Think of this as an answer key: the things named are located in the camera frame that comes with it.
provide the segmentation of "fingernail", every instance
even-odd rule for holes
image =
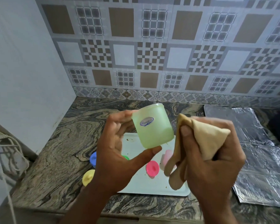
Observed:
[[[192,134],[191,128],[186,125],[180,127],[180,132],[183,136],[188,136]]]
[[[153,154],[157,154],[157,153],[158,153],[159,151],[161,151],[161,150],[162,150],[162,147],[161,147],[161,146],[152,148]]]

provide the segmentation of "cloth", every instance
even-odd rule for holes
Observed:
[[[165,176],[169,177],[169,185],[174,190],[180,189],[186,181],[186,152],[180,140],[181,135],[179,131],[179,128],[183,125],[188,125],[193,129],[194,137],[199,145],[203,160],[212,159],[218,149],[222,147],[227,136],[230,134],[229,129],[221,129],[210,124],[199,122],[192,119],[191,117],[186,117],[183,114],[179,114],[177,120],[174,152],[164,168],[164,174]],[[172,169],[177,162],[180,162],[180,164],[175,169],[175,171],[172,172]]]

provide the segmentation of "brand logo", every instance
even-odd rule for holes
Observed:
[[[142,121],[140,122],[140,126],[145,127],[145,126],[151,124],[151,123],[153,122],[153,120],[154,120],[153,117],[145,118],[144,120],[142,120]]]

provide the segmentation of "countertop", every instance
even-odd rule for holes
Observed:
[[[90,155],[96,150],[105,121],[110,113],[126,109],[140,109],[151,101],[114,100],[78,97],[60,122],[31,169],[15,189],[12,201],[15,207],[38,211],[65,213],[74,203],[82,188],[82,176],[93,167]],[[204,116],[203,105],[163,103],[176,127],[179,113]],[[254,108],[263,126],[277,110]],[[280,143],[266,129],[276,146]],[[232,210],[242,223],[278,223],[280,208],[240,204],[231,198]],[[202,220],[199,203],[190,198],[139,194],[117,194],[105,206],[103,215],[146,217],[157,219]]]

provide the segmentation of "silver foil-covered surface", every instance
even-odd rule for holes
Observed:
[[[241,203],[280,207],[280,148],[274,146],[251,108],[204,106],[205,116],[231,120],[246,154],[233,186]]]

